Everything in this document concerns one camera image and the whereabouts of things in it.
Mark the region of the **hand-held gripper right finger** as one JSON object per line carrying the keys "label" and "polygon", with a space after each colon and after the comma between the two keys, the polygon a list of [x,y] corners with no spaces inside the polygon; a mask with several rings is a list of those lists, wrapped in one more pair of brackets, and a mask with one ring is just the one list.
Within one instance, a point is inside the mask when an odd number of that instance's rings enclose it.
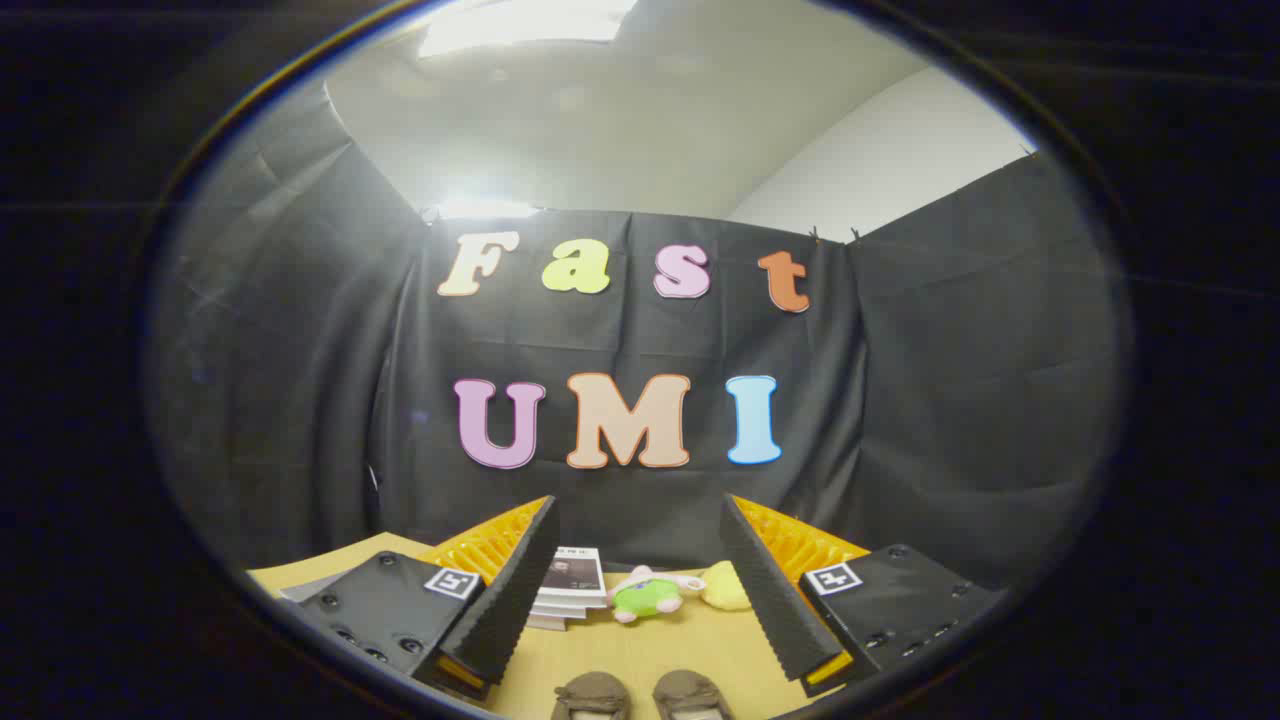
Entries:
{"label": "hand-held gripper right finger", "polygon": [[925,656],[1004,598],[909,544],[864,550],[736,495],[719,537],[785,676],[809,697]]}

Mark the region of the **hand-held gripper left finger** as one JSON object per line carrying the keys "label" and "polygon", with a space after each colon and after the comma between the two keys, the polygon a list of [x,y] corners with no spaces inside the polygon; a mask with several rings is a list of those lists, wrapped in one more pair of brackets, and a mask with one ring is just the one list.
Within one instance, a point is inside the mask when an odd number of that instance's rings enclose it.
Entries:
{"label": "hand-held gripper left finger", "polygon": [[502,683],[561,537],[544,496],[417,557],[383,550],[300,601],[344,648],[483,701]]}

